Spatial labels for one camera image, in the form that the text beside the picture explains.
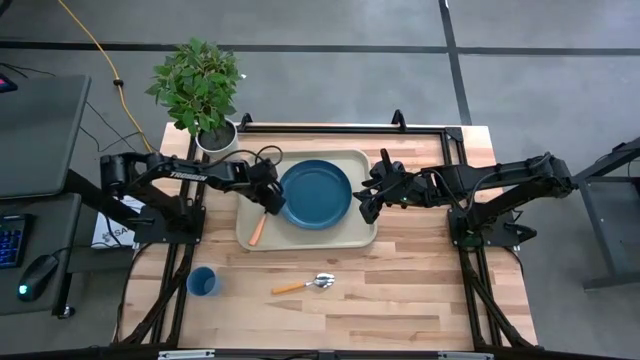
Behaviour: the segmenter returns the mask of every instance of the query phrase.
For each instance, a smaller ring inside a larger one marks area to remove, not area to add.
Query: white paper
[[[138,214],[140,213],[140,209],[144,206],[140,201],[132,198],[131,196],[125,196],[121,202],[131,209],[133,209]],[[133,237],[135,236],[135,232],[133,230],[129,230],[126,227],[122,226],[120,223],[111,220],[111,230],[113,230],[113,235],[118,238],[118,241],[122,244],[122,246],[134,246]],[[118,245],[111,234],[109,234],[109,228],[107,228],[107,220],[102,213],[98,213],[98,219],[96,220],[96,228],[93,232],[93,240],[91,241],[91,247],[94,249],[106,249],[109,246]]]

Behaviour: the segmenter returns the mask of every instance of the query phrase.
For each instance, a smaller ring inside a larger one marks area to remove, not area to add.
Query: gray floor
[[[101,41],[175,43],[196,35],[220,44],[446,44],[437,0],[68,0],[68,5]],[[458,46],[640,47],[635,0],[449,0],[449,6]],[[52,0],[14,2],[0,19],[0,39],[87,40]],[[256,121],[386,123],[401,108],[413,124],[460,124],[445,54],[237,55],[248,76],[239,86],[237,108]],[[168,119],[143,91],[151,67],[164,54],[111,56],[125,80],[131,111],[157,146]],[[90,102],[121,133],[134,131],[99,53],[2,49],[0,62],[91,75]],[[499,161],[549,150],[577,172],[640,135],[640,56],[464,55],[460,64],[472,122],[490,127]],[[82,125],[102,146],[117,139],[89,111]],[[139,140],[132,144],[142,150]],[[79,135],[73,167],[97,181],[98,157],[92,140]],[[640,163],[632,173],[640,173]],[[522,258],[540,344],[640,357],[640,287],[582,290],[583,281],[604,275],[605,268],[579,194],[524,209],[522,223],[539,231],[523,246]],[[45,313],[0,318],[1,351],[107,344],[123,277],[78,278],[72,295],[78,313],[68,321]]]

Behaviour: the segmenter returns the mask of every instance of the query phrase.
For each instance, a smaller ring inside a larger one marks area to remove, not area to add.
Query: potted plant
[[[169,108],[177,129],[187,129],[214,159],[238,148],[236,127],[225,118],[236,112],[232,97],[242,78],[232,53],[192,38],[153,71],[146,93]]]

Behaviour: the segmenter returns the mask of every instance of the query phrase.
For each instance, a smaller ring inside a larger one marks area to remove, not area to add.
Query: orange handle
[[[267,213],[262,214],[260,221],[258,221],[258,226],[253,230],[253,235],[251,235],[251,239],[249,240],[249,245],[256,246],[258,245],[258,241],[260,241],[260,235],[262,235],[262,229],[264,228],[264,222],[267,220]]]
[[[297,283],[297,284],[293,284],[293,285],[282,286],[282,287],[279,287],[279,288],[271,289],[271,294],[278,295],[278,294],[286,293],[288,291],[292,291],[292,290],[296,290],[296,289],[302,289],[305,286],[306,286],[305,283]]]

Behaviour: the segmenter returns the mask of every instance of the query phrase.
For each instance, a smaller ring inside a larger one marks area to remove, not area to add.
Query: computer mouse
[[[18,284],[18,299],[28,302],[37,300],[47,288],[58,259],[53,255],[38,256],[22,273]]]

